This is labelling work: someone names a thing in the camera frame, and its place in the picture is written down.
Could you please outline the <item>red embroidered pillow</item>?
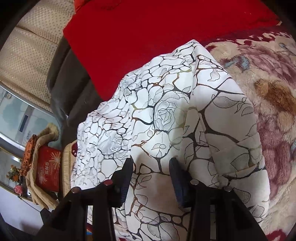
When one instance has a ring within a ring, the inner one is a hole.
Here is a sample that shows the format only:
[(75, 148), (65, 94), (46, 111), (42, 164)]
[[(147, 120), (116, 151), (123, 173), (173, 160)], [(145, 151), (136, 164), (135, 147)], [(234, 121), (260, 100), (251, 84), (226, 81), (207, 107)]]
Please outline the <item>red embroidered pillow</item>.
[(61, 152), (48, 146), (38, 150), (36, 184), (45, 191), (59, 192)]

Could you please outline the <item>window with grey frame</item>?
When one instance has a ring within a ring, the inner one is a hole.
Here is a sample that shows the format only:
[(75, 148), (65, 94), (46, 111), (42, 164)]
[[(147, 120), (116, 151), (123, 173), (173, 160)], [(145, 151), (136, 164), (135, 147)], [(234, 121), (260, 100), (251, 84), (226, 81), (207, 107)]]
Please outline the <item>window with grey frame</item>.
[(1, 87), (1, 138), (24, 150), (32, 135), (39, 134), (49, 123), (59, 126), (47, 112), (35, 108)]

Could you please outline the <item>white crackle-pattern coat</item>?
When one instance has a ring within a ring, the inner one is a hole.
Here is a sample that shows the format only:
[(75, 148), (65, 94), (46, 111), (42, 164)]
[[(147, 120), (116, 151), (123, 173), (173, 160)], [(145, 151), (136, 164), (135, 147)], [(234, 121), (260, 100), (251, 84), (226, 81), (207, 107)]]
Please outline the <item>white crackle-pattern coat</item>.
[(113, 97), (77, 131), (71, 185), (95, 187), (134, 160), (117, 239), (184, 240), (189, 216), (177, 204), (169, 161), (194, 179), (230, 186), (257, 222), (266, 217), (270, 186), (251, 101), (196, 40), (128, 73)]

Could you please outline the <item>orange patterned cloth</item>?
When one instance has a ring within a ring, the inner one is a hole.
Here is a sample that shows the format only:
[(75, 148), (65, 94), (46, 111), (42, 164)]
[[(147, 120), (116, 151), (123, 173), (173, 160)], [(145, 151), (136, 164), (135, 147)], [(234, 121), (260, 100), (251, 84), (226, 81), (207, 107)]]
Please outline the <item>orange patterned cloth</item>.
[(23, 159), (21, 162), (21, 168), (20, 168), (20, 175), (26, 176), (28, 171), (31, 168), (32, 165), (32, 159), (33, 159), (33, 153), (37, 142), (37, 136), (32, 135), (31, 138), (27, 141), (25, 151), (23, 154)]

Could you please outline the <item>orange artificial flowers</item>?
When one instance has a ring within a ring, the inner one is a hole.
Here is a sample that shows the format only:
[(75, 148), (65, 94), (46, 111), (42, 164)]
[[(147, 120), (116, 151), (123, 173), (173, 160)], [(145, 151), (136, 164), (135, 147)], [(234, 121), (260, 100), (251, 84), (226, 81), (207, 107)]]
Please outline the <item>orange artificial flowers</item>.
[(6, 177), (15, 183), (14, 192), (18, 196), (22, 196), (23, 187), (21, 182), (20, 169), (17, 168), (15, 165), (11, 165), (11, 169), (10, 171), (8, 171)]

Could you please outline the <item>red blanket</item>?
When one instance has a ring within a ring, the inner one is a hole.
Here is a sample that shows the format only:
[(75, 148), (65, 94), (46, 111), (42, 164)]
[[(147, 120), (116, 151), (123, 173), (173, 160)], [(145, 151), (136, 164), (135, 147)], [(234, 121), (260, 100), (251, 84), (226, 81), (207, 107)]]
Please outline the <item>red blanket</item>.
[(63, 34), (104, 101), (155, 56), (279, 21), (262, 1), (76, 1), (75, 8)]

